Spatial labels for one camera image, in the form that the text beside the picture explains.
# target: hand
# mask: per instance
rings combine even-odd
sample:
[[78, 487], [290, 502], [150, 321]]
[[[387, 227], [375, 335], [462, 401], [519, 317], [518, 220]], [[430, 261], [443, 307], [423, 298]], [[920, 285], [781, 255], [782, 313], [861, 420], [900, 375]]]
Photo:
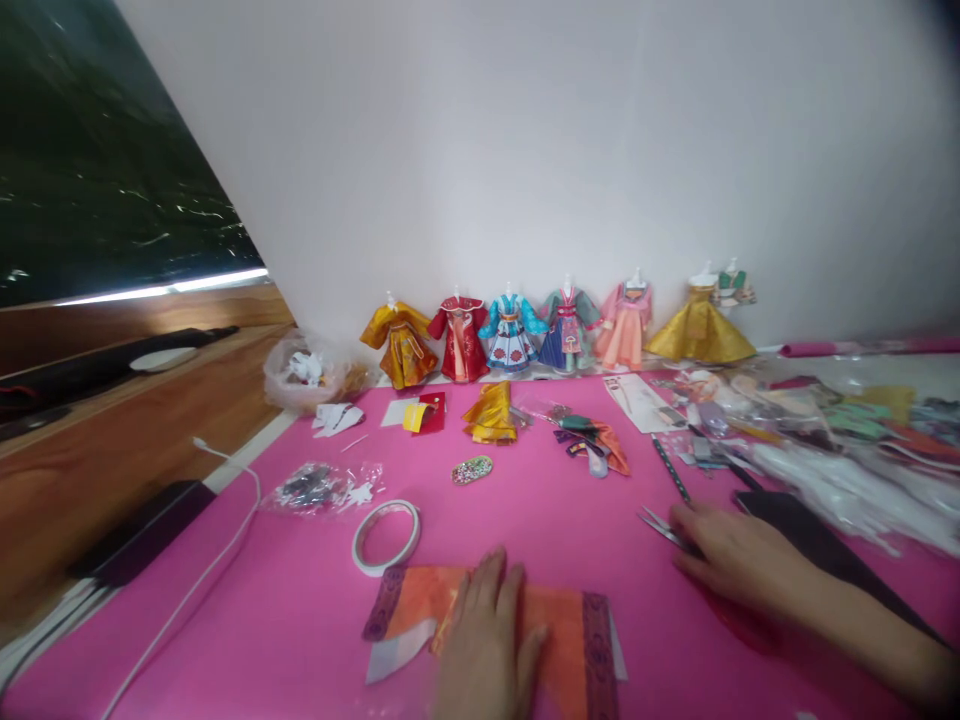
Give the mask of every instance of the hand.
[[450, 636], [440, 658], [434, 720], [523, 720], [547, 628], [531, 632], [517, 652], [517, 595], [523, 565], [500, 584], [504, 549], [487, 553], [460, 583]]
[[670, 525], [696, 545], [703, 559], [674, 559], [687, 575], [743, 605], [806, 622], [810, 603], [829, 576], [763, 520], [691, 503], [670, 508]]

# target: tape roll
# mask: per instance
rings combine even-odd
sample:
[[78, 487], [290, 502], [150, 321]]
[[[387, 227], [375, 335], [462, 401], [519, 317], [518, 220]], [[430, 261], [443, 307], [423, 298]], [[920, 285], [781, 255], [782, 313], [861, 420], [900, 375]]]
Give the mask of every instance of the tape roll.
[[[407, 540], [403, 550], [392, 560], [388, 560], [381, 565], [370, 565], [363, 559], [363, 543], [366, 542], [367, 535], [370, 534], [370, 530], [379, 522], [380, 518], [392, 512], [406, 512], [413, 518], [413, 530], [410, 533], [410, 539]], [[360, 527], [357, 528], [357, 532], [353, 536], [353, 562], [365, 575], [383, 577], [387, 568], [399, 565], [413, 555], [418, 542], [420, 542], [420, 515], [417, 513], [417, 508], [406, 500], [391, 500], [374, 508], [360, 523]]]

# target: pencil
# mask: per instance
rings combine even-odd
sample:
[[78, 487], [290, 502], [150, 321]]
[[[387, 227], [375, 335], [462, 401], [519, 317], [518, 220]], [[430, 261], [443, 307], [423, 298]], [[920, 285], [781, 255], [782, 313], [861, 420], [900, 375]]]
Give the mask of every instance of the pencil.
[[687, 492], [687, 489], [683, 486], [683, 481], [680, 479], [680, 476], [677, 475], [676, 469], [673, 467], [673, 463], [670, 462], [670, 458], [667, 457], [666, 451], [663, 449], [663, 445], [660, 444], [660, 441], [657, 440], [656, 435], [653, 436], [653, 447], [656, 448], [657, 453], [660, 455], [660, 459], [663, 460], [663, 464], [667, 467], [667, 472], [670, 473], [670, 477], [673, 478], [673, 484], [677, 486], [677, 490], [680, 491], [680, 497], [683, 498], [685, 503], [690, 503], [690, 493]]

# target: yellow doll dress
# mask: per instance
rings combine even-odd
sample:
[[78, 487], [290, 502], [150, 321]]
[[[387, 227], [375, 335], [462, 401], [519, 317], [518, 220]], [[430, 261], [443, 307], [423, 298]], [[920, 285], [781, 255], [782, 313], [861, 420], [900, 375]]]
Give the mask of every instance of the yellow doll dress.
[[378, 308], [360, 336], [360, 342], [374, 350], [389, 341], [380, 367], [395, 389], [420, 385], [437, 367], [437, 356], [424, 342], [429, 324], [423, 313], [398, 302]]
[[489, 445], [510, 445], [517, 441], [517, 428], [510, 417], [510, 381], [484, 385], [480, 399], [463, 415], [465, 433], [473, 441]]
[[671, 360], [693, 358], [712, 363], [756, 355], [757, 349], [710, 302], [714, 287], [691, 285], [683, 310], [651, 338], [647, 350]]

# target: pink doll dress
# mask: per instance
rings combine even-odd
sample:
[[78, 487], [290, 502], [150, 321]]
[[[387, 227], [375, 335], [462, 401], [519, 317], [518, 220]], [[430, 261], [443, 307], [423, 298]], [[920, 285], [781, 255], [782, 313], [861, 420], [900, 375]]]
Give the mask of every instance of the pink doll dress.
[[650, 323], [650, 285], [628, 288], [624, 283], [607, 298], [601, 310], [603, 329], [594, 353], [605, 370], [626, 365], [642, 369], [643, 333]]

